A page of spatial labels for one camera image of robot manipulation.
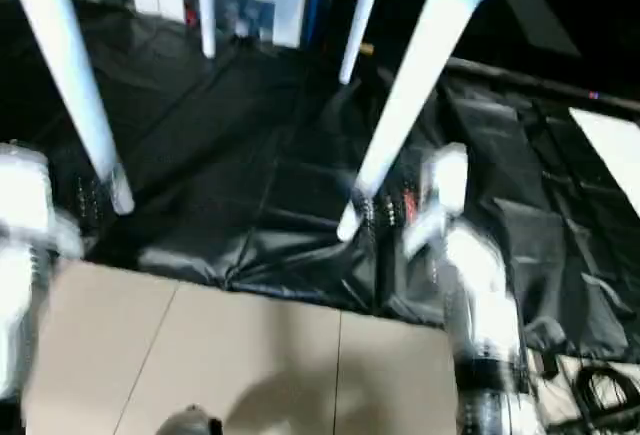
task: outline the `floor seam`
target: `floor seam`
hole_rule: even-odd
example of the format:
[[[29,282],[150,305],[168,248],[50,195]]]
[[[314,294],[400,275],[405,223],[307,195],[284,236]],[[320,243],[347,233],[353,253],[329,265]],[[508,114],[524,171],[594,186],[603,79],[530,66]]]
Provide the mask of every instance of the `floor seam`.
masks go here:
[[[336,363],[336,386],[333,394],[333,435],[336,435],[336,422],[338,420],[338,386],[340,384],[340,345],[342,344],[342,312],[338,319],[338,360]]]
[[[133,381],[133,385],[131,386],[131,390],[129,390],[129,394],[127,395],[127,399],[124,402],[124,406],[122,407],[122,411],[120,412],[120,416],[118,417],[118,422],[116,423],[115,428],[113,429],[113,435],[117,435],[118,430],[120,430],[120,425],[122,423],[122,419],[124,418],[124,414],[127,412],[127,408],[129,408],[129,403],[131,402],[131,398],[133,397],[133,392],[135,392],[136,387],[138,386],[138,382],[140,381],[140,376],[142,375],[142,372],[144,371],[144,367],[147,365],[147,360],[149,360],[149,356],[151,355],[151,351],[153,350],[153,347],[156,344],[156,341],[158,339],[158,335],[160,334],[160,330],[162,329],[164,322],[167,318],[167,315],[169,314],[169,310],[171,309],[171,306],[173,305],[173,300],[176,298],[176,294],[178,293],[178,290],[180,289],[180,286],[182,285],[182,282],[177,282],[175,289],[173,290],[173,293],[171,294],[171,298],[169,299],[169,302],[167,303],[167,306],[165,307],[164,311],[162,312],[162,316],[160,317],[160,321],[158,322],[158,326],[156,327],[156,330],[153,334],[153,337],[151,338],[151,342],[149,343],[149,348],[147,349],[147,353],[145,353],[144,358],[142,360],[142,363],[140,364],[140,369],[138,370],[138,373],[136,374],[136,378]]]

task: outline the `beige floor tile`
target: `beige floor tile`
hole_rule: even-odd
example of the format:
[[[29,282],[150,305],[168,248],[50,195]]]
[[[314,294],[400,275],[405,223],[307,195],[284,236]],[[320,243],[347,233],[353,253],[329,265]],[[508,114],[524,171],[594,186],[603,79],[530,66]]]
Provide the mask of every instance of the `beige floor tile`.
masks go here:
[[[443,332],[353,314],[341,332],[336,435],[455,434]]]
[[[112,435],[177,282],[81,262],[43,310],[30,435]]]
[[[340,314],[181,285],[118,435],[150,435],[197,404],[225,435],[333,429]]]

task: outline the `blurry object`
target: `blurry object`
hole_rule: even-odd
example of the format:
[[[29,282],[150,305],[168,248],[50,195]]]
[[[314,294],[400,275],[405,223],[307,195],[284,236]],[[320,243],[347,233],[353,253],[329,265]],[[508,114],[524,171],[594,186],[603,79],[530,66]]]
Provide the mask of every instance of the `blurry object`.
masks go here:
[[[157,435],[222,435],[222,423],[199,407],[191,406],[172,415]]]
[[[37,349],[37,316],[46,298],[49,251],[81,257],[74,222],[56,213],[46,159],[0,144],[0,429],[21,433],[20,399]]]

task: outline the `white table leg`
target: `white table leg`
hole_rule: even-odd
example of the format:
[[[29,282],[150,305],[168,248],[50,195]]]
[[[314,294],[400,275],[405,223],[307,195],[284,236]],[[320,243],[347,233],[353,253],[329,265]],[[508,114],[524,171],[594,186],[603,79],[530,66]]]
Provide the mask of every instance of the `white table leg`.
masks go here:
[[[353,67],[356,64],[356,59],[360,52],[360,44],[364,37],[364,31],[367,28],[373,2],[374,0],[358,0],[358,4],[356,5],[356,11],[353,14],[353,20],[351,22],[351,30],[349,31],[347,48],[344,51],[342,67],[340,67],[340,82],[345,85],[351,80],[351,73],[353,72]]]
[[[356,178],[355,188],[364,197],[372,198],[380,188],[480,1],[426,0]],[[359,225],[349,202],[338,238],[351,240]]]
[[[133,210],[133,196],[120,165],[71,0],[20,0],[40,50],[98,177],[112,183],[120,214]]]
[[[200,30],[202,33],[202,52],[207,58],[216,54],[216,17],[215,0],[200,1]]]

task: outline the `black tarp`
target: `black tarp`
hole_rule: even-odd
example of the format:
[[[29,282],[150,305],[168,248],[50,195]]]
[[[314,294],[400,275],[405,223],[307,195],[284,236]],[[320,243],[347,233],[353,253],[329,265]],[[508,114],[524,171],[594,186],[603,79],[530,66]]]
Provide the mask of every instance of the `black tarp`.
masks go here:
[[[499,241],[529,346],[640,361],[640,221],[566,103],[446,76],[350,244],[335,235],[392,76],[347,87],[322,56],[243,41],[214,61],[180,25],[91,5],[82,29],[136,210],[95,183],[19,7],[0,7],[0,139],[43,150],[90,259],[195,283],[438,325],[424,254],[397,256],[421,161],[460,141],[465,212]]]

